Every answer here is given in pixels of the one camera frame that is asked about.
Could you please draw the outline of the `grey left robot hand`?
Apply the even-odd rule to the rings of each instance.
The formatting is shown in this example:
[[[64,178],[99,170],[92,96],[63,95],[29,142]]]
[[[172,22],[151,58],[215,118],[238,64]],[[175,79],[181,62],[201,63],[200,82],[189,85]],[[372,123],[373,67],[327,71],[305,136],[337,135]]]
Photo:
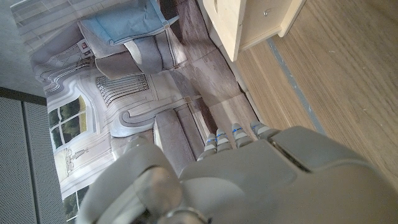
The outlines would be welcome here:
[[[78,223],[396,223],[397,190],[365,158],[310,129],[258,121],[208,137],[176,174],[142,137],[88,189]]]

